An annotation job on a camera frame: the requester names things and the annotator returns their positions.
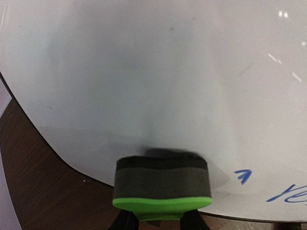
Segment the white whiteboard with writing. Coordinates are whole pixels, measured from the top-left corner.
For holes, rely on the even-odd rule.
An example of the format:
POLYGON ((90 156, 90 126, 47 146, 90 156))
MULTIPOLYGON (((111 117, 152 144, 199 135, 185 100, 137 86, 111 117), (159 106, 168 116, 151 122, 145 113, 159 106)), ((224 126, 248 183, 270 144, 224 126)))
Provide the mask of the white whiteboard with writing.
POLYGON ((0 71, 53 150, 112 185, 149 148, 209 165, 206 213, 307 219, 304 0, 3 0, 0 71))

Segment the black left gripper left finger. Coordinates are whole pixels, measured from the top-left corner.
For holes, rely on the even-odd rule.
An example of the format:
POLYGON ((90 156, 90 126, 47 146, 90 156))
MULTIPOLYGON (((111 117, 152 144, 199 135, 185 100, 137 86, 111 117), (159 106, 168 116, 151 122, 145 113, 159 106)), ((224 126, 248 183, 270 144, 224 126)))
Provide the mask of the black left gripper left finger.
POLYGON ((139 230, 139 220, 132 212, 122 210, 109 227, 109 230, 139 230))

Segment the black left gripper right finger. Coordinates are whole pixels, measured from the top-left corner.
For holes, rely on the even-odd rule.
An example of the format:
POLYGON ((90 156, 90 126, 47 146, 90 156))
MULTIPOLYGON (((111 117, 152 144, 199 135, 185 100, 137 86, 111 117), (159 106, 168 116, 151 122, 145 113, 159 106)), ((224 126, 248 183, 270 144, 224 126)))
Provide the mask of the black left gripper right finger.
POLYGON ((185 212, 181 218, 181 230, 209 230, 198 210, 185 212))

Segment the green whiteboard eraser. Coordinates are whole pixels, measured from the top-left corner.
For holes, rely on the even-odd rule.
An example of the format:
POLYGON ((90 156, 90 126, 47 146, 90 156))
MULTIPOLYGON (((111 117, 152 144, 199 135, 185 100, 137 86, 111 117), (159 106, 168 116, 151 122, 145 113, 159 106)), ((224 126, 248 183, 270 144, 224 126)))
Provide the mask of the green whiteboard eraser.
POLYGON ((179 220, 212 202, 208 164, 197 153, 152 148, 117 161, 112 204, 140 221, 179 220))

